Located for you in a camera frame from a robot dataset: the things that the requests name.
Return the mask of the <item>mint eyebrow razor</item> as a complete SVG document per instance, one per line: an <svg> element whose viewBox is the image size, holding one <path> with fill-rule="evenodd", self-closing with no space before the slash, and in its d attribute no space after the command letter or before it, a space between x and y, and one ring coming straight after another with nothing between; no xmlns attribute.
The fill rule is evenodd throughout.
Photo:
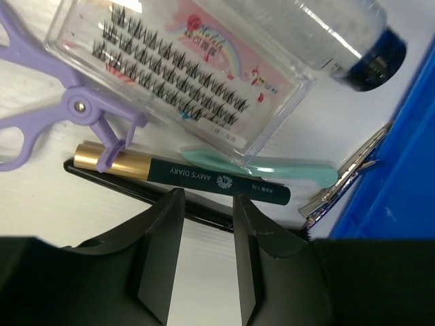
<svg viewBox="0 0 435 326"><path fill-rule="evenodd" d="M240 165L235 160L205 148L184 148L183 159L207 170L258 177L262 179L311 180L321 188L333 186L339 179L337 170L323 162L287 158L258 157Z"/></svg>

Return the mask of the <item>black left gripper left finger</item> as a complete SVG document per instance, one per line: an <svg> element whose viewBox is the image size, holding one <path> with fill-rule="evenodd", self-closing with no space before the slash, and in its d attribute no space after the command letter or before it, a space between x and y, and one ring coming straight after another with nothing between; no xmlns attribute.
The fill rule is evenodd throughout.
<svg viewBox="0 0 435 326"><path fill-rule="evenodd" d="M185 193L170 191L146 211L137 262L137 299L149 316L146 325L166 325L184 225Z"/></svg>

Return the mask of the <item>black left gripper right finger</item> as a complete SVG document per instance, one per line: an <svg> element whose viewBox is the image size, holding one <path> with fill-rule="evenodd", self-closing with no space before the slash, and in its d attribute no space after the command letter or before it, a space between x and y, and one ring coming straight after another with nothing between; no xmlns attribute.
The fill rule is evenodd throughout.
<svg viewBox="0 0 435 326"><path fill-rule="evenodd" d="M244 194L233 198L234 245L243 325L269 325L259 239L271 220Z"/></svg>

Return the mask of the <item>clear bottle black cap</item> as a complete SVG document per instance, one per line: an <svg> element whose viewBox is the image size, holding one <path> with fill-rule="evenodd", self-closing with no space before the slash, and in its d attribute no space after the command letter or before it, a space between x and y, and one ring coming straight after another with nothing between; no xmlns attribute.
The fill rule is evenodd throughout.
<svg viewBox="0 0 435 326"><path fill-rule="evenodd" d="M406 44L378 1L229 1L248 22L316 71L358 92L383 85L402 66Z"/></svg>

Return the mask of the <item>purple eyelash applicator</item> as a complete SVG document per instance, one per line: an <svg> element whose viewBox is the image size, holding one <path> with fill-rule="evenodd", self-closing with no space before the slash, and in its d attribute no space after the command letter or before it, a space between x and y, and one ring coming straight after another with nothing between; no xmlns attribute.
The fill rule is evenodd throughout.
<svg viewBox="0 0 435 326"><path fill-rule="evenodd" d="M1 46L1 59L50 75L65 87L60 103L1 119L2 128L17 128L23 134L20 153L2 163L1 171L25 164L39 136L62 121L90 127L105 148L96 168L100 173L109 170L118 153L131 145L136 129L147 124L146 115L117 96L89 86L85 75L44 49L6 1L1 2L1 25L10 41Z"/></svg>

